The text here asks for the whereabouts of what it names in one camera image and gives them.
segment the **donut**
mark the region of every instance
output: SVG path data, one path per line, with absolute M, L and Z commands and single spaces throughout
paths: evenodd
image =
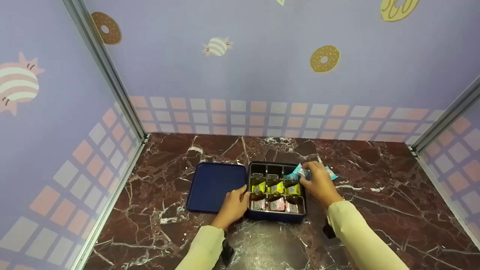
M 327 57 L 327 62 L 322 63 L 322 57 Z M 336 66 L 339 59 L 340 52 L 337 48 L 332 45 L 327 45 L 313 52 L 312 57 L 310 57 L 310 66 L 315 72 L 328 72 Z
M 96 25 L 98 33 L 103 40 L 103 43 L 114 45 L 121 41 L 121 32 L 119 25 L 108 15 L 102 12 L 92 13 L 92 19 Z M 102 25 L 108 28 L 108 33 L 102 30 Z
M 405 0 L 401 7 L 396 6 L 398 0 L 382 0 L 380 14 L 386 22 L 396 22 L 407 17 L 417 6 L 419 0 Z

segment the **brown marble surface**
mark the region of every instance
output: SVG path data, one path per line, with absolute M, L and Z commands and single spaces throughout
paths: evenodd
M 412 270 L 479 269 L 478 249 L 405 144 L 165 134 L 150 137 L 85 269 L 175 269 L 200 226 L 213 219 L 185 209 L 199 162 L 319 157 L 340 175 L 340 194 Z M 229 269 L 357 269 L 345 246 L 323 234 L 325 214 L 307 199 L 301 224 L 245 219 L 232 226 Z

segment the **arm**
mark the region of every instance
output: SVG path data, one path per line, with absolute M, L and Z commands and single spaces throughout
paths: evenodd
M 372 231 L 355 206 L 338 194 L 322 164 L 307 162 L 303 168 L 312 172 L 312 180 L 302 177 L 300 183 L 328 209 L 328 222 L 360 270 L 408 270 L 395 252 Z
M 247 211 L 250 192 L 247 185 L 225 195 L 222 208 L 210 226 L 202 226 L 176 270 L 211 270 L 222 252 L 224 230 Z

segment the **blue lid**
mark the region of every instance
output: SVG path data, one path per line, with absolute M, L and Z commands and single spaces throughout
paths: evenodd
M 193 176 L 187 198 L 187 209 L 196 212 L 218 213 L 225 194 L 247 183 L 243 165 L 200 163 Z

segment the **light yellow sleeve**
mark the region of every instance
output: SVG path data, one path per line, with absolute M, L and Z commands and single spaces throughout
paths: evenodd
M 176 270 L 212 270 L 222 252 L 224 239 L 222 229 L 202 226 Z
M 328 223 L 347 247 L 360 270 L 408 270 L 405 263 L 368 226 L 349 201 L 328 208 Z

